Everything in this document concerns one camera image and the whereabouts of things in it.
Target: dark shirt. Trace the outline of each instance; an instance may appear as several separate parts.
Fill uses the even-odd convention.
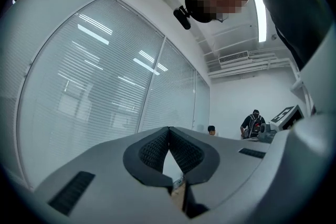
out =
[[[329,5],[326,0],[263,1],[280,39],[292,52],[299,69],[302,69],[331,26],[333,15]]]
[[[253,123],[254,119],[253,117],[251,117],[250,115],[246,117],[246,119],[244,120],[243,124],[241,125],[244,129],[246,129],[246,127],[248,127],[249,129],[251,129],[251,124]],[[266,123],[265,119],[263,117],[261,117],[261,123]]]

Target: backpack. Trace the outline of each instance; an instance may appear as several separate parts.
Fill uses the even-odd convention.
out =
[[[256,137],[260,131],[261,116],[259,115],[255,118],[254,115],[251,114],[250,117],[250,124],[248,125],[248,128],[244,130],[244,139]]]

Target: vent slot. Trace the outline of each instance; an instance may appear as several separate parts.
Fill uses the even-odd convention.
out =
[[[254,150],[250,150],[248,148],[242,148],[239,153],[248,155],[248,156],[252,156],[252,157],[256,157],[256,158],[264,158],[266,155],[266,152],[261,152],[261,151],[254,151]]]
[[[248,58],[248,51],[242,51],[242,52],[239,52],[237,54],[231,54],[231,55],[228,55],[228,56],[220,57],[219,58],[219,63],[224,64],[224,63],[228,63],[228,62],[232,62],[232,61],[236,61],[236,60],[244,60],[246,58]]]
[[[69,215],[79,198],[95,177],[88,172],[79,172],[50,202],[49,205],[64,215]]]

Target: seated person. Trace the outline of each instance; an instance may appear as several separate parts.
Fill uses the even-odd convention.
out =
[[[261,126],[262,123],[266,123],[265,119],[260,116],[259,110],[254,109],[253,113],[247,116],[240,126],[241,139],[257,137],[258,133],[251,132],[251,130],[254,125],[258,124],[258,126]]]
[[[209,135],[219,136],[219,133],[216,132],[215,126],[213,125],[209,125],[208,132],[209,132]]]

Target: ceiling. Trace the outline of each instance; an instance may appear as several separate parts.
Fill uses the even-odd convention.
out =
[[[163,0],[175,9],[184,0]],[[239,13],[229,14],[223,22],[212,21],[202,24],[191,19],[191,33],[198,42],[209,71],[220,70],[218,58],[244,50],[267,50],[278,58],[290,57],[291,53],[276,35],[274,24],[267,12],[267,39],[258,42],[258,18],[254,0],[249,0]]]

